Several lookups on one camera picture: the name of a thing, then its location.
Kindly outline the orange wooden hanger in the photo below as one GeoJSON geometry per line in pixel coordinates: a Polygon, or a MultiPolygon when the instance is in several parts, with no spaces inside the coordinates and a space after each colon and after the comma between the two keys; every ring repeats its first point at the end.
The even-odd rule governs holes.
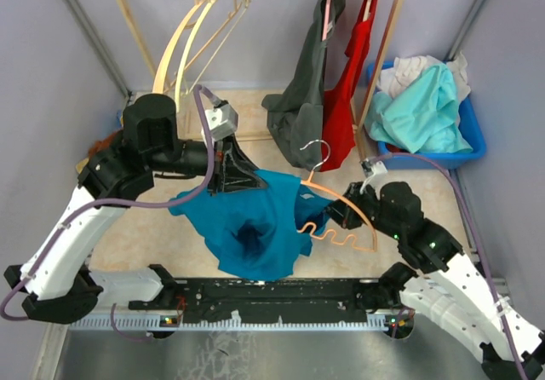
{"type": "Polygon", "coordinates": [[[375,227],[372,225],[370,219],[362,212],[362,210],[350,199],[340,195],[339,193],[336,193],[332,189],[323,186],[321,184],[318,184],[313,181],[314,174],[316,170],[319,170],[321,166],[326,163],[331,154],[331,148],[330,144],[324,140],[321,139],[315,139],[308,141],[303,147],[300,147],[300,151],[307,150],[310,146],[319,143],[320,145],[326,146],[327,148],[327,154],[325,159],[322,159],[321,161],[317,162],[312,169],[310,170],[310,173],[308,177],[305,180],[301,181],[301,185],[305,187],[309,187],[311,189],[318,190],[319,192],[326,193],[327,195],[330,195],[331,197],[340,200],[349,210],[352,210],[355,215],[363,222],[363,224],[370,230],[370,236],[371,236],[371,245],[370,246],[362,246],[358,243],[358,236],[354,233],[346,233],[346,236],[343,239],[338,238],[338,233],[341,228],[341,224],[338,223],[338,227],[324,227],[323,231],[321,233],[318,233],[318,225],[316,222],[306,222],[303,227],[299,228],[297,232],[299,234],[307,235],[311,239],[316,239],[319,241],[327,241],[333,245],[336,246],[350,246],[354,250],[358,250],[361,252],[366,253],[377,253],[378,251],[378,238],[377,238],[377,232],[375,227]]]}

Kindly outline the blue t shirt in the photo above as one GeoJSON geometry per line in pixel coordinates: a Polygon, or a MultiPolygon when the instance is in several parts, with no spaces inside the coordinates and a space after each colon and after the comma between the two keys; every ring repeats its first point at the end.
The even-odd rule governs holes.
{"type": "Polygon", "coordinates": [[[273,281],[293,274],[299,256],[310,256],[313,242],[299,230],[313,222],[324,230],[330,199],[301,179],[269,170],[257,175],[267,188],[195,198],[169,208],[185,216],[218,259],[218,268],[244,279],[273,281]]]}

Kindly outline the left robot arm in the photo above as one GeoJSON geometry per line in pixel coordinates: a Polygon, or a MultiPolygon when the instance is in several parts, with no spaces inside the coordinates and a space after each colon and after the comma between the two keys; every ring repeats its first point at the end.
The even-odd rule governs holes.
{"type": "Polygon", "coordinates": [[[29,261],[5,271],[11,291],[25,294],[25,320],[67,325],[95,308],[153,310],[175,303],[177,282],[161,265],[104,273],[85,264],[112,224],[140,205],[140,196],[153,188],[157,173],[200,177],[199,193],[266,186],[236,141],[234,108],[206,88],[197,89],[194,98],[211,103],[211,108],[198,109],[201,141],[178,136],[175,102],[167,95],[143,95],[124,109],[122,129],[84,166],[46,241],[29,261]]]}

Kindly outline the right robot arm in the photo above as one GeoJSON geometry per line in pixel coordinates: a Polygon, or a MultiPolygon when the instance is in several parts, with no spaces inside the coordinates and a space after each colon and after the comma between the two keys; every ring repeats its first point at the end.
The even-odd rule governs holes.
{"type": "Polygon", "coordinates": [[[353,182],[326,208],[345,229],[362,224],[393,238],[402,262],[382,276],[381,300],[426,316],[464,346],[489,379],[536,379],[544,369],[544,332],[506,297],[491,292],[484,270],[442,226],[426,218],[422,202],[403,181],[381,190],[353,182]]]}

